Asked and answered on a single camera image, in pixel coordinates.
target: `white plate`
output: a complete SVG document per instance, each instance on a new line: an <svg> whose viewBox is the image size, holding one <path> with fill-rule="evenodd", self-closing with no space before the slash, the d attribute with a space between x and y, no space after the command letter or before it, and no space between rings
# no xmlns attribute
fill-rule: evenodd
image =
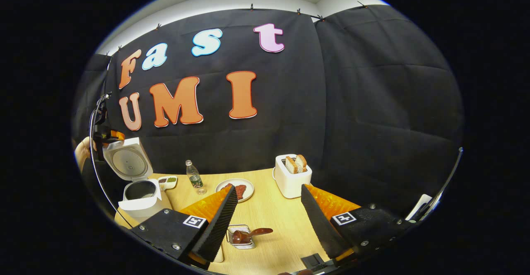
<svg viewBox="0 0 530 275"><path fill-rule="evenodd" d="M250 198L250 196L252 196L252 194L254 194L254 185L252 185L252 183L250 183L250 181L247 179L227 179L217 185L217 187L215 188L215 192L219 192L224 186L227 186L229 183L233 186L246 185L245 192L243 192L243 199L238 200L237 203L246 201L248 198Z"/></svg>

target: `white toaster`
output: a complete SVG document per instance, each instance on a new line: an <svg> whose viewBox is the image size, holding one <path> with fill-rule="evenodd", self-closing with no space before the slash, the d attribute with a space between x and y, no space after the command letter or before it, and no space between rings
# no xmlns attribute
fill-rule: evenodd
<svg viewBox="0 0 530 275"><path fill-rule="evenodd" d="M311 168L306 166L307 171L299 174L290 173L285 167L286 157L296 158L295 154L276 156L276 166L272 171L272 178L276 180L280 192L288 199L299 198L301 196L302 184L310 184Z"/></svg>

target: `wooden table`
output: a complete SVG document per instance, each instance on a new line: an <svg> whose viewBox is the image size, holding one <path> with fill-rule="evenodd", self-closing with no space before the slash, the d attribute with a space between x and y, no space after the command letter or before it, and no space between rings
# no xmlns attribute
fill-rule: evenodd
<svg viewBox="0 0 530 275"><path fill-rule="evenodd" d="M150 179L157 179L165 174L153 174ZM224 261L211 263L208 271L229 275L277 275L279 273L305 269L301 258L318 253L324 261L329 257L324 252L311 226L300 198L287 199L280 192L272 178L272 168L244 173L201 175L207 189L206 194L197 195L186 175L176 175L177 185L166 190L172 208L175 211L193 204L215 192L216 186L225 179L247 179L254 185L254 194L250 199L238 203L230 224L246 224L250 230L268 227L273 233L255 237L256 247L238 250L223 239ZM129 220L132 226L138 222L127 213L120 213ZM129 227L116 214L114 220Z"/></svg>

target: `pink letter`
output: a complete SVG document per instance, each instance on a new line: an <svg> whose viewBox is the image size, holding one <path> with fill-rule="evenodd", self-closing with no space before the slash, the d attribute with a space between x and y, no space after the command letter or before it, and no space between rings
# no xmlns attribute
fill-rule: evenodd
<svg viewBox="0 0 530 275"><path fill-rule="evenodd" d="M129 116L129 109L127 109L127 97L123 97L118 101L121 107L121 115L123 116L123 122L125 123L125 126L129 128L130 131L137 131L142 127L142 117L140 116L140 109L138 108L138 98L140 98L139 93L132 93L131 94L131 103L133 104L132 109L134 111L135 120L134 122L131 120Z"/></svg>
<svg viewBox="0 0 530 275"><path fill-rule="evenodd" d="M254 28L254 33L260 33L260 46L266 52L281 52L285 46L276 43L275 35L283 35L284 31L275 29L274 24L264 24Z"/></svg>

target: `person's hand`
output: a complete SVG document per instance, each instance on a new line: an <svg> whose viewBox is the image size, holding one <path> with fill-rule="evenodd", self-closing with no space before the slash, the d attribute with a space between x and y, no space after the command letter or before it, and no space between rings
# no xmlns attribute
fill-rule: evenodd
<svg viewBox="0 0 530 275"><path fill-rule="evenodd" d="M280 273L278 275L291 275L291 273L284 272L284 273ZM301 270L298 273L298 275L313 275L313 272L311 272L311 270L305 269L305 270Z"/></svg>
<svg viewBox="0 0 530 275"><path fill-rule="evenodd" d="M82 142L77 145L77 148L74 151L75 160L77 161L77 166L79 167L79 171L83 171L83 165L85 164L85 160L87 158L90 158L90 137L85 137Z"/></svg>

